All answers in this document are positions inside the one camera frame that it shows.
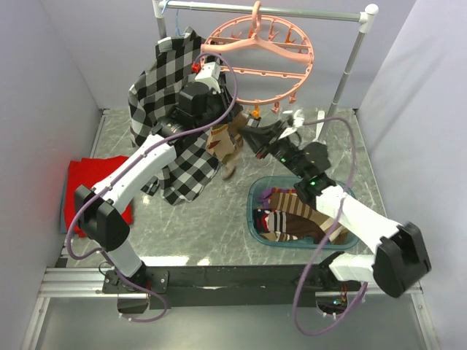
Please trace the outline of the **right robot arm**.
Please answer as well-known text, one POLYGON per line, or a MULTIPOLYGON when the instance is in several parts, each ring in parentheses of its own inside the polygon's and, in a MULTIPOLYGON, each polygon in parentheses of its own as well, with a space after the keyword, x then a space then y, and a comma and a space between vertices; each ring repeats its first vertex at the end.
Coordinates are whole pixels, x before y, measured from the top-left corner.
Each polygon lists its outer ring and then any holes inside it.
POLYGON ((388 219, 349 195, 326 174, 331 163, 323 143, 313 141, 300 149, 290 140, 297 128, 289 119, 246 126, 240 134, 257 158, 271 155, 300 179, 294 187, 303 203, 338 222, 371 250, 359 255, 339 252, 322 262, 322 286, 336 291, 346 281, 374 283, 387 295, 400 297, 432 269, 420 229, 388 219))

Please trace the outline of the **beige striped sock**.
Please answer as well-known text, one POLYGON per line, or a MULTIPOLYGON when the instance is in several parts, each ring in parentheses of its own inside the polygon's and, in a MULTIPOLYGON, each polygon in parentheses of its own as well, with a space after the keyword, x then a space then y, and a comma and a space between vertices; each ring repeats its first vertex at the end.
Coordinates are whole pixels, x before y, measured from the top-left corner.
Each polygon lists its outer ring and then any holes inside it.
POLYGON ((209 129, 206 150, 222 164, 226 164, 234 156, 236 142, 227 125, 217 125, 209 129))
POLYGON ((231 143, 233 145, 232 150, 228 150, 226 156, 222 159, 222 179, 223 181, 229 180, 236 170, 237 158, 244 147, 244 139, 240 135, 240 130, 247 125, 247 117, 243 112, 240 112, 233 118, 228 124, 228 133, 231 137, 231 143))

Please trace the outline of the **brown striped sock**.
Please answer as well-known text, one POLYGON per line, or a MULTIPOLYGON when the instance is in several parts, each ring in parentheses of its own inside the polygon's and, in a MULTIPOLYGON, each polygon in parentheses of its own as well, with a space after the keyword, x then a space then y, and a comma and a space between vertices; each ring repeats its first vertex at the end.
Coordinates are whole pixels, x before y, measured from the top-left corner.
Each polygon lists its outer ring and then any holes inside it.
POLYGON ((303 203, 293 189, 272 187, 252 210, 255 231, 272 243, 310 241, 319 244, 333 225, 333 218, 303 203))

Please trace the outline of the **pink round clip hanger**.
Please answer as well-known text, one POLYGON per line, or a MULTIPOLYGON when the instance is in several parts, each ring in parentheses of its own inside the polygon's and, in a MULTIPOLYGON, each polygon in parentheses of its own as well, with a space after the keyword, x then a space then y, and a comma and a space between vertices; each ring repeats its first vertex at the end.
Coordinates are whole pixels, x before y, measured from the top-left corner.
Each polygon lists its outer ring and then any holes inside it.
POLYGON ((271 105, 277 113, 281 104, 297 101, 297 92, 309 78, 314 48, 307 34, 296 24, 274 15, 262 15, 256 1, 252 13, 216 28, 202 44, 206 53, 232 60, 233 70, 244 77, 247 91, 240 104, 271 105))

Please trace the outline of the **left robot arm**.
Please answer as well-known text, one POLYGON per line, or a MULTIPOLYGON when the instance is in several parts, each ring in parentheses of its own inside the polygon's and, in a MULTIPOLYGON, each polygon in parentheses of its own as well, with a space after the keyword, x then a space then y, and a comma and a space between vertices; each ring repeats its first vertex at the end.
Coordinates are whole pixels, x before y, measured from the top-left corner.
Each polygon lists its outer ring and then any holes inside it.
POLYGON ((99 245, 98 250, 121 274, 120 284, 126 291, 136 293, 144 288, 146 266, 128 239, 130 227, 123 212, 135 194, 201 134, 232 121, 237 95, 237 89, 229 91, 219 82, 189 82, 132 156, 92 187, 81 185, 75 190, 76 214, 69 230, 79 228, 99 245))

